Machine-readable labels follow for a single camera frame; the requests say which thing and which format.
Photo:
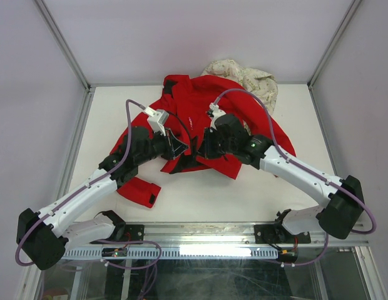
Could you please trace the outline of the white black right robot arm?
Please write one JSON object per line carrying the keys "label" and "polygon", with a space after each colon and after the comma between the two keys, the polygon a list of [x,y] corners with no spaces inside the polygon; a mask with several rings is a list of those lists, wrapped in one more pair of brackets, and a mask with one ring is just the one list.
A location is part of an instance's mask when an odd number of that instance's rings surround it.
{"label": "white black right robot arm", "polygon": [[324,174],[283,151],[268,137],[250,135],[233,114],[210,116],[198,153],[212,161],[231,154],[242,164],[285,180],[317,203],[306,209],[277,213],[273,233],[281,242],[319,229],[346,239],[363,212],[362,188],[357,178]]}

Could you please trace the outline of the red zip jacket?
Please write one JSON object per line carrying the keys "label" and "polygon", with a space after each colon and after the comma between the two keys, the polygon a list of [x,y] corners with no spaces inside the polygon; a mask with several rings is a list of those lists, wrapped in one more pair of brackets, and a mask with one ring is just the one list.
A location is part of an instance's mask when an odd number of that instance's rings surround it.
{"label": "red zip jacket", "polygon": [[[203,142],[204,130],[210,127],[211,123],[207,115],[209,105],[222,92],[226,92],[226,95],[218,102],[220,109],[227,114],[234,114],[241,123],[247,124],[253,135],[275,138],[281,148],[291,155],[295,154],[295,149],[282,128],[274,120],[268,120],[265,110],[253,97],[245,94],[243,87],[229,79],[211,75],[195,78],[187,75],[168,75],[163,81],[161,97],[151,104],[151,108],[170,112],[166,127],[170,128],[179,140],[189,145],[191,138],[197,137],[199,149]],[[209,160],[191,155],[189,149],[179,158],[167,161],[161,170],[175,174],[214,169],[236,179],[241,166],[241,162],[229,154],[224,158]]]}

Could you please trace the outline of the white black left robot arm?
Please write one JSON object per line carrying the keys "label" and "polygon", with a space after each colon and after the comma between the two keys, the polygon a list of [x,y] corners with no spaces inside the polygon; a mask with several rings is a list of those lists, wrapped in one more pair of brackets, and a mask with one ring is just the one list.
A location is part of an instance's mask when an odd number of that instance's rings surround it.
{"label": "white black left robot arm", "polygon": [[16,242],[31,262],[44,271],[54,266],[66,251],[100,239],[126,241],[124,220],[113,211],[93,219],[76,219],[100,199],[115,192],[138,174],[138,167],[159,156],[176,159],[189,146],[171,129],[150,134],[145,127],[132,127],[116,150],[99,164],[79,187],[54,203],[19,215]]}

